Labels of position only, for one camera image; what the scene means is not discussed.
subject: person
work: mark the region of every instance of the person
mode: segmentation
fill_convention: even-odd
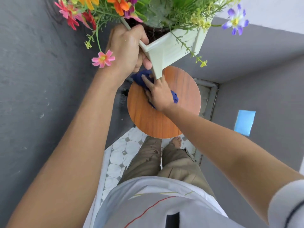
[[[82,227],[97,191],[113,101],[124,79],[150,61],[141,25],[116,26],[108,48],[116,60],[99,69],[58,146],[13,212],[8,228]],[[248,138],[198,117],[178,104],[164,77],[144,81],[153,105],[230,180],[270,227],[304,227],[304,176]],[[147,137],[120,183],[103,202],[95,228],[241,227],[215,199],[200,168],[173,139],[163,150]]]

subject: round wooden table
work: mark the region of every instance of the round wooden table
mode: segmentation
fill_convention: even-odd
[[[177,93],[177,104],[198,115],[201,109],[201,95],[193,78],[174,66],[165,68],[163,75],[169,88]],[[143,88],[135,82],[128,93],[128,111],[134,124],[151,137],[165,139],[182,134],[169,118],[149,104]]]

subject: light blue rectangle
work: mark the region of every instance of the light blue rectangle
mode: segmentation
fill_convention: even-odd
[[[253,125],[255,111],[239,110],[237,116],[238,117],[237,121],[235,122],[234,131],[245,136],[249,136]]]

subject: flower pot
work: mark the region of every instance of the flower pot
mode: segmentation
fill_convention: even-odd
[[[122,18],[121,21],[128,29],[130,29],[130,26],[124,18]],[[185,42],[187,47],[191,48],[195,55],[199,53],[207,32],[208,31],[206,30],[204,33],[203,29],[193,29],[188,31],[175,29],[172,31],[176,37],[182,36],[180,38],[181,41]],[[190,53],[184,46],[181,46],[180,42],[177,42],[176,37],[172,33],[169,32],[165,34],[149,45],[145,45],[141,41],[139,42],[139,46],[152,63],[152,72],[156,79],[163,75],[164,68]]]

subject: t-shirt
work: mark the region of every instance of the t-shirt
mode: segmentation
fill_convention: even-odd
[[[271,228],[304,227],[304,180],[282,187],[268,209]],[[165,177],[137,177],[112,189],[94,228],[241,228],[201,188]]]

